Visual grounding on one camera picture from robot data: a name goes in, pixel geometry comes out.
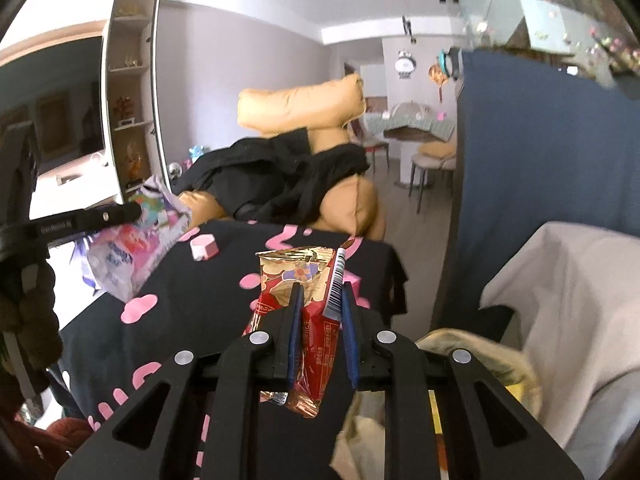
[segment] barcode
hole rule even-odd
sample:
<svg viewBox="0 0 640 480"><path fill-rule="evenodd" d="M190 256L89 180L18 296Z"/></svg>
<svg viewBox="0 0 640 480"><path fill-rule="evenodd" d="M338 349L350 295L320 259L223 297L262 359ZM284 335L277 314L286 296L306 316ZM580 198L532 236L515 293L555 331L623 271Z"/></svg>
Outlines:
<svg viewBox="0 0 640 480"><path fill-rule="evenodd" d="M329 319L335 319L336 321L342 320L342 280L344 279L344 265L346 261L344 249L339 248L335 255L334 273L331 276L329 296L322 311L323 316Z"/></svg>

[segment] white cabinet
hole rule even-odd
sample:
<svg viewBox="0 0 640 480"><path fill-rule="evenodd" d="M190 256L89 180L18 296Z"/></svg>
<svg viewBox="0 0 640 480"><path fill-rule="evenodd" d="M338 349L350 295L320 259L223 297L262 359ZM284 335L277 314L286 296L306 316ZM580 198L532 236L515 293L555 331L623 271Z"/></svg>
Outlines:
<svg viewBox="0 0 640 480"><path fill-rule="evenodd" d="M118 202L152 174L169 181L156 91L158 6L159 0L114 0L103 33L102 127Z"/></svg>

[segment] blue fabric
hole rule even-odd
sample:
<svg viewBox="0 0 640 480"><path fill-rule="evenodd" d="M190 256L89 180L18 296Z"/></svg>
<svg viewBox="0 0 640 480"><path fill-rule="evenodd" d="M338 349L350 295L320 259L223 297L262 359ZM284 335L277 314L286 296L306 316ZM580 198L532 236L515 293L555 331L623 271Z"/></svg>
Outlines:
<svg viewBox="0 0 640 480"><path fill-rule="evenodd" d="M640 422L640 370L601 388L590 400L565 451L584 480L598 480Z"/></svg>
<svg viewBox="0 0 640 480"><path fill-rule="evenodd" d="M541 225L640 236L640 107L527 59L476 50L463 64L464 184L436 324L491 336L510 314L478 312L482 289Z"/></svg>

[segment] black jacket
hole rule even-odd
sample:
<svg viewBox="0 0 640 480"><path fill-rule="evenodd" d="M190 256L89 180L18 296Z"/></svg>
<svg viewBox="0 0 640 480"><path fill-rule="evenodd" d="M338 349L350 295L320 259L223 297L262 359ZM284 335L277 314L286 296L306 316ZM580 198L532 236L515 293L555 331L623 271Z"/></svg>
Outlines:
<svg viewBox="0 0 640 480"><path fill-rule="evenodd" d="M174 191L207 191L237 220L306 224L318 219L327 191L368 168L356 144L311 155L306 128L301 128L271 139L240 139L205 153Z"/></svg>

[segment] snack package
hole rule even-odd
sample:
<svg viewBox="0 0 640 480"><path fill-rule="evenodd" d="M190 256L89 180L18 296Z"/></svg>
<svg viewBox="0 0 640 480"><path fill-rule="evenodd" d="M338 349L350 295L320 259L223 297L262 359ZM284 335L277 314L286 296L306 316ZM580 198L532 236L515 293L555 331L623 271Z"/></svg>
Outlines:
<svg viewBox="0 0 640 480"><path fill-rule="evenodd" d="M140 204L140 218L133 224L104 229L87 252L97 284L125 302L135 297L191 222L191 210L156 176L129 201Z"/></svg>
<svg viewBox="0 0 640 480"><path fill-rule="evenodd" d="M348 240L343 247L351 243ZM257 255L260 257L262 291L244 334L258 330L264 314L289 304L294 283L302 284L305 296L302 307L302 351L293 388L284 395L263 392L261 400L274 400L294 412L313 418L318 414L334 366L340 329L339 307L337 310L331 309L327 304L336 251L306 247ZM336 275L342 284L342 270Z"/></svg>

